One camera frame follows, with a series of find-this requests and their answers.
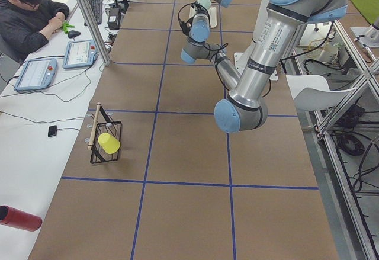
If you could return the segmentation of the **green plastic toy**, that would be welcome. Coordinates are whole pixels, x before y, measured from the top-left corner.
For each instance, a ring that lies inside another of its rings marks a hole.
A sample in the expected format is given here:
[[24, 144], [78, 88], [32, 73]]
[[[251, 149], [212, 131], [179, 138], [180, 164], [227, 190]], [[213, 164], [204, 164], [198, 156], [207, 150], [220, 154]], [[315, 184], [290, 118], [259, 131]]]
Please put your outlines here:
[[68, 32], [69, 32], [69, 29], [70, 28], [74, 28], [75, 26], [74, 25], [70, 25], [68, 22], [64, 22], [63, 24], [62, 24], [62, 30], [63, 30], [63, 32], [65, 33], [65, 34], [67, 34]]

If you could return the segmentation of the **yellow plastic cup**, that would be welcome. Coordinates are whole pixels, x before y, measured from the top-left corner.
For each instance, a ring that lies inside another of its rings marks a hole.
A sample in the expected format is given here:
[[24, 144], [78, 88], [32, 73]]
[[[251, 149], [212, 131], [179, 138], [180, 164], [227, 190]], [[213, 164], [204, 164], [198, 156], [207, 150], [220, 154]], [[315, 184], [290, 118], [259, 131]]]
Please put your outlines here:
[[109, 155], [116, 153], [120, 148], [120, 141], [109, 133], [102, 133], [98, 136], [98, 143]]

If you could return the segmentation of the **beige rabbit print tray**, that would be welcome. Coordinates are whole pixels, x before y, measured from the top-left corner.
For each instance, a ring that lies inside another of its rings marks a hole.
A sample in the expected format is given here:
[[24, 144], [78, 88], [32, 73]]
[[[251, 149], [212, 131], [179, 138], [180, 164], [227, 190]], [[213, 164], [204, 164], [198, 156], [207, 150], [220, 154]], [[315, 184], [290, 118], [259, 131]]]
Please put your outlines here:
[[[211, 6], [208, 10], [208, 13], [210, 15], [210, 28], [216, 28], [217, 27], [217, 9], [215, 6]], [[195, 15], [195, 9], [191, 7], [189, 9], [189, 17], [192, 18]]]

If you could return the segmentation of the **pale green plastic cup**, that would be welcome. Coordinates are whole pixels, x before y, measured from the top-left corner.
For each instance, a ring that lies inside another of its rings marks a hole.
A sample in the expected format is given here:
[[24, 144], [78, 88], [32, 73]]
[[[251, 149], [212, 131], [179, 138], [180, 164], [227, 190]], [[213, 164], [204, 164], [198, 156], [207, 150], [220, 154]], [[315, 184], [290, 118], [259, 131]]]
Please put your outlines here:
[[211, 1], [210, 0], [197, 0], [197, 4], [200, 4], [202, 8], [206, 11], [208, 11], [211, 7]]

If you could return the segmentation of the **far blue teach pendant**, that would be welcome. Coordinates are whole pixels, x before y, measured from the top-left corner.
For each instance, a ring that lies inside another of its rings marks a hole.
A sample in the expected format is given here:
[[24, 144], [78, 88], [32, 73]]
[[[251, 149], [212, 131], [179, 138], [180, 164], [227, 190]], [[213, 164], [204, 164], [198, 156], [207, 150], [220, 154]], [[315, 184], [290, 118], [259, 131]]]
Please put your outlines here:
[[64, 69], [92, 66], [98, 57], [98, 49], [93, 40], [70, 41], [67, 43], [63, 60]]

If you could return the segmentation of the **black computer mouse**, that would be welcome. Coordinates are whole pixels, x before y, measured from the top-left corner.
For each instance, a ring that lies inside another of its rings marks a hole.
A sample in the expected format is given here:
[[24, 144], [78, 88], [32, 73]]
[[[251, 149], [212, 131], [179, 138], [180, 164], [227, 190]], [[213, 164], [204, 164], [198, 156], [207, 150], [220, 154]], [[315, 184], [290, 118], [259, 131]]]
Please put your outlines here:
[[76, 30], [70, 30], [67, 34], [68, 38], [69, 39], [74, 39], [76, 38], [77, 36], [80, 36], [81, 35], [81, 32], [80, 31], [76, 31]]

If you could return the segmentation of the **black power adapter box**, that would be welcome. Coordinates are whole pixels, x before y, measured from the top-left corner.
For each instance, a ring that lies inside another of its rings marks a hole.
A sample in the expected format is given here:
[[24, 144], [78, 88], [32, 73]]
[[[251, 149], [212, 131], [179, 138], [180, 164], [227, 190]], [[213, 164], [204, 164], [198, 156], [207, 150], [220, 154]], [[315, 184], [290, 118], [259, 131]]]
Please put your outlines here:
[[108, 28], [110, 30], [118, 30], [121, 23], [121, 12], [119, 8], [111, 8], [108, 12]]

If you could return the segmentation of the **small black square device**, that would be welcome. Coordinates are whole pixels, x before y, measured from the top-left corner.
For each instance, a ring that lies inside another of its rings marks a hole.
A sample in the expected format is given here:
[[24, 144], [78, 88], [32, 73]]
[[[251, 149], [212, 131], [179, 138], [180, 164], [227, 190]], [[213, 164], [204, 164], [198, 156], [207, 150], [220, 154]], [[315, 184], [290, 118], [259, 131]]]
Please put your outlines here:
[[48, 137], [54, 137], [57, 135], [57, 125], [49, 126], [48, 128]]

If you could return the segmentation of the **red metal bottle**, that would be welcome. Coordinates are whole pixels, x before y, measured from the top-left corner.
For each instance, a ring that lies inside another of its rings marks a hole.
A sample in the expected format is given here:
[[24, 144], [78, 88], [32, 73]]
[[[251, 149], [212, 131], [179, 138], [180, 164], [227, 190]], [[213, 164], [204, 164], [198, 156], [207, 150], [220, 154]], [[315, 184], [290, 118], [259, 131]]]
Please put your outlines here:
[[1, 225], [34, 232], [42, 225], [39, 216], [6, 205], [1, 206]]

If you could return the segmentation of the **black computer keyboard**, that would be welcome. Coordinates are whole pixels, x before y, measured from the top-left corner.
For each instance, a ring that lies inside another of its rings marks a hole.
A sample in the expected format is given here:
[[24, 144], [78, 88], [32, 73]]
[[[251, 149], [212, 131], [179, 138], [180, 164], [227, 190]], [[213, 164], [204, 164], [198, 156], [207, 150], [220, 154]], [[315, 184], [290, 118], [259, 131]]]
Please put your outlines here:
[[98, 25], [102, 23], [102, 0], [88, 0], [95, 21]]

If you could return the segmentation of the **near blue teach pendant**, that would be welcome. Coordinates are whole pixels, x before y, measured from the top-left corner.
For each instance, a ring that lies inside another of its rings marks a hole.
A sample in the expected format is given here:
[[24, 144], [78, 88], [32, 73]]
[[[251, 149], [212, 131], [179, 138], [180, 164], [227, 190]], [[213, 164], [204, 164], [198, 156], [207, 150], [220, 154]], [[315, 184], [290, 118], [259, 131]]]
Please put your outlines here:
[[46, 89], [57, 70], [56, 59], [34, 59], [26, 61], [15, 85], [17, 92]]

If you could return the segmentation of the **white plastic chair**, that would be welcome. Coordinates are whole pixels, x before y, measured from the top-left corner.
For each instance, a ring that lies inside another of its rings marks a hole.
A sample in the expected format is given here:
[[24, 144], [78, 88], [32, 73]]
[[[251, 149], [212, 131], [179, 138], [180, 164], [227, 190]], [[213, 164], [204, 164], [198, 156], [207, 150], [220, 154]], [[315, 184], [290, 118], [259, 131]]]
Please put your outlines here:
[[286, 78], [298, 110], [315, 111], [335, 107], [358, 89], [330, 90], [326, 78], [320, 75], [287, 75]]

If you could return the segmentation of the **blue teach pendant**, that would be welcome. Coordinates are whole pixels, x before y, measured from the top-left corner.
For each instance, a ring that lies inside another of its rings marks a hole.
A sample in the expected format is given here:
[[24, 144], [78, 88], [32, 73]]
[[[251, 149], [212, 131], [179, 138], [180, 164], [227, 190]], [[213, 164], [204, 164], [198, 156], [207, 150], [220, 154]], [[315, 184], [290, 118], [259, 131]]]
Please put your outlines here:
[[92, 66], [98, 57], [98, 49], [93, 40], [70, 41], [67, 43], [63, 60], [64, 69]]
[[17, 92], [46, 89], [57, 70], [56, 59], [34, 59], [26, 61], [15, 85]]

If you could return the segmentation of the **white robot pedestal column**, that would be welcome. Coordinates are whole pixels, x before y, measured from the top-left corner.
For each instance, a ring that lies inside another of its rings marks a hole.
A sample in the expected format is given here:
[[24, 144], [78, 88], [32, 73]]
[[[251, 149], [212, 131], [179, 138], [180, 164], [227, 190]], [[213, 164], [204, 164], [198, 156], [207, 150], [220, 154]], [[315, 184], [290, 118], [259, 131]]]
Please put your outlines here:
[[252, 43], [251, 43], [252, 48], [254, 48], [256, 43], [258, 42], [258, 39], [260, 38], [263, 27], [268, 19], [268, 13], [266, 10], [268, 3], [269, 3], [269, 0], [261, 0], [258, 16], [256, 18], [255, 27], [253, 30]]

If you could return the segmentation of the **person in black jacket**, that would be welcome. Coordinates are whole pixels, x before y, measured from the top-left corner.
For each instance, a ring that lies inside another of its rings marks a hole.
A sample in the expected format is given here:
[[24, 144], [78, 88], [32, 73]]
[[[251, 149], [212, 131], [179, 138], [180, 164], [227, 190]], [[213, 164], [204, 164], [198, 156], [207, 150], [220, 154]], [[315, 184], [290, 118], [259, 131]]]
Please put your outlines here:
[[49, 43], [69, 15], [69, 7], [52, 0], [1, 0], [1, 38], [16, 62]]

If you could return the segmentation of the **aluminium frame pillar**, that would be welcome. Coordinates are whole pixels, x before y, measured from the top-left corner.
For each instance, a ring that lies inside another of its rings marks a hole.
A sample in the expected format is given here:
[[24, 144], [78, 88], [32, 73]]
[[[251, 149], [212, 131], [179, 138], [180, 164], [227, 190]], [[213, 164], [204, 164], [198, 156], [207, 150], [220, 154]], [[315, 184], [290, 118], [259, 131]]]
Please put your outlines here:
[[81, 13], [85, 22], [87, 23], [87, 27], [91, 33], [92, 38], [97, 46], [99, 54], [101, 55], [103, 64], [108, 66], [110, 64], [110, 55], [105, 47], [102, 35], [98, 28], [98, 24], [93, 15], [92, 9], [90, 7], [88, 0], [77, 0]]

